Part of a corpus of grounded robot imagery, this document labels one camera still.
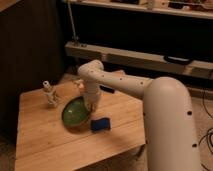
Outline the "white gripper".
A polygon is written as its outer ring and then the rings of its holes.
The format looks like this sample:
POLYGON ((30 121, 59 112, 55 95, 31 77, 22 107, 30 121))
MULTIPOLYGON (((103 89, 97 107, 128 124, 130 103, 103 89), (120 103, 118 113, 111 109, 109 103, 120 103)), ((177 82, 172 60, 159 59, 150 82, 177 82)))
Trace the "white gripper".
POLYGON ((85 105, 90 112, 95 112, 97 110, 98 103, 100 101, 101 91, 100 89, 85 89, 83 92, 83 98, 85 105))

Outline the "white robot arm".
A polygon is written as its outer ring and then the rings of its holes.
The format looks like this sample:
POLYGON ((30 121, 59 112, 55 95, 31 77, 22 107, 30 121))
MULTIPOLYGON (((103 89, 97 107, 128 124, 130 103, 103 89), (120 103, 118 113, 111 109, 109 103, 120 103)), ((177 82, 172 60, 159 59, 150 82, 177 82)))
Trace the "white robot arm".
POLYGON ((101 86, 143 101, 148 171, 202 171, 192 100, 183 83, 106 72, 99 60, 81 65, 78 74, 89 109, 96 107, 101 86))

